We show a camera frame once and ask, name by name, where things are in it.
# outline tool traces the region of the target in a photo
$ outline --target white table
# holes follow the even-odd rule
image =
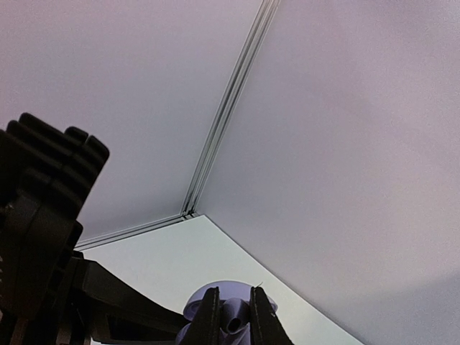
[[[362,345],[308,304],[205,216],[84,251],[143,295],[182,313],[190,295],[217,280],[256,286],[278,304],[296,345]]]

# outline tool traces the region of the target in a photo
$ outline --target purple object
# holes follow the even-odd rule
[[[250,345],[251,326],[249,324],[251,299],[251,285],[243,282],[223,280],[212,282],[198,289],[188,300],[184,308],[184,317],[192,321],[200,308],[200,303],[205,292],[209,288],[219,288],[221,301],[221,338],[220,345]],[[276,312],[278,306],[268,297],[273,310]],[[179,345],[187,333],[190,324],[185,326],[178,333],[175,343]]]

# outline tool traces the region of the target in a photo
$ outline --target metal frame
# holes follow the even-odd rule
[[[259,51],[260,45],[272,22],[280,0],[263,0],[257,12],[256,18],[249,31],[246,42],[236,62],[230,81],[224,92],[221,103],[218,107],[211,130],[204,144],[200,159],[193,173],[190,186],[188,188],[182,210],[177,216],[153,221],[151,223],[135,226],[125,230],[120,230],[111,234],[97,236],[92,239],[83,240],[77,243],[75,249],[84,250],[119,241],[131,236],[143,234],[148,231],[161,229],[165,226],[173,225],[195,218],[197,216],[196,207],[203,192],[206,180],[216,159],[219,146],[224,137],[229,120],[234,112],[236,103],[242,93],[244,84],[249,75],[254,59]]]

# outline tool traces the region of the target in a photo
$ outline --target white tabletop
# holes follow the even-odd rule
[[[296,345],[359,345],[278,280],[205,216],[84,251],[160,305],[182,313],[201,286],[218,280],[262,285]]]

